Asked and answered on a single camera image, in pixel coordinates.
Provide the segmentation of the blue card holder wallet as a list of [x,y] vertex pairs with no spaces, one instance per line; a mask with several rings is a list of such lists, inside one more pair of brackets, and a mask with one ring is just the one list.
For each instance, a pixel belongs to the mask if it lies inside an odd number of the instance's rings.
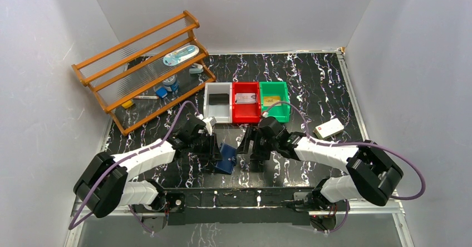
[[228,144],[221,143],[219,151],[222,159],[216,163],[215,169],[218,173],[231,175],[237,164],[237,149]]

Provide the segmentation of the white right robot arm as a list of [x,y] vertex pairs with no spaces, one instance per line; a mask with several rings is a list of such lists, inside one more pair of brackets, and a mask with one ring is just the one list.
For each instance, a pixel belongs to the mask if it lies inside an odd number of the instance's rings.
[[236,153],[250,153],[252,161],[268,160],[272,152],[286,159],[315,162],[339,169],[341,177],[321,180],[303,198],[295,196],[289,207],[328,210],[339,201],[365,199],[384,206],[404,173],[384,150],[371,141],[338,147],[334,142],[314,140],[302,132],[289,132],[274,117],[249,126]]

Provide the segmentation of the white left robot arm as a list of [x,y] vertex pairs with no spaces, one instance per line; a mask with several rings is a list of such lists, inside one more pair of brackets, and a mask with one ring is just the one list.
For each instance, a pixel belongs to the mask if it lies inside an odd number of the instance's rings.
[[144,205],[162,211],[170,205],[168,192],[154,180],[134,182],[133,178],[189,154],[201,159],[220,160],[213,131],[215,117],[192,116],[163,141],[123,154],[100,152],[75,183],[73,191],[97,218],[106,217],[118,206]]

